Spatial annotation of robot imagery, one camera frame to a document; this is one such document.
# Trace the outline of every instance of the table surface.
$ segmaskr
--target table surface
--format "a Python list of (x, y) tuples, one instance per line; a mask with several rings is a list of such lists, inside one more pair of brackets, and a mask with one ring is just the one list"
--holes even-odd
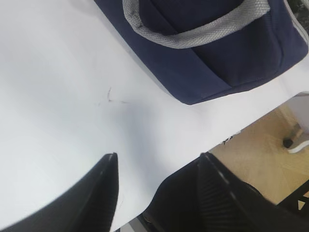
[(171, 97), (91, 0), (0, 4), (0, 228), (119, 156), (112, 230), (160, 183), (295, 94), (309, 57), (249, 92), (188, 106)]

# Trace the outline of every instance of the bag handle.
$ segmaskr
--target bag handle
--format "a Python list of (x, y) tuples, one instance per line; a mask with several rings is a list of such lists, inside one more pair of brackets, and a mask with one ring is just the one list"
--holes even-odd
[(221, 39), (241, 30), (270, 10), (267, 0), (244, 0), (237, 8), (211, 23), (176, 35), (162, 35), (143, 25), (139, 0), (123, 0), (122, 4), (125, 18), (137, 34), (156, 44), (175, 49), (196, 47)]

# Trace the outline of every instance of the wooden floor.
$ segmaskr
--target wooden floor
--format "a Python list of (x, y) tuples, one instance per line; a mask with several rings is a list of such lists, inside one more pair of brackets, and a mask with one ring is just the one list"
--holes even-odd
[(210, 152), (243, 181), (278, 204), (309, 179), (309, 148), (289, 154), (282, 139), (297, 123), (284, 104)]

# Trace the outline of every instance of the black caster wheel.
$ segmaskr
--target black caster wheel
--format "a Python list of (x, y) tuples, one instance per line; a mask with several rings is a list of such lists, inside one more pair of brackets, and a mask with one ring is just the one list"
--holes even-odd
[(284, 139), (283, 140), (283, 146), (285, 148), (290, 148), (293, 145), (293, 140), (292, 139)]

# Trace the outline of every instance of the navy blue bag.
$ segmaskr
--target navy blue bag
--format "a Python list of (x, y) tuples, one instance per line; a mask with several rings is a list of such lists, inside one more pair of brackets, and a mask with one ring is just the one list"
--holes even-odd
[(303, 59), (308, 35), (286, 0), (95, 0), (178, 100), (258, 87)]

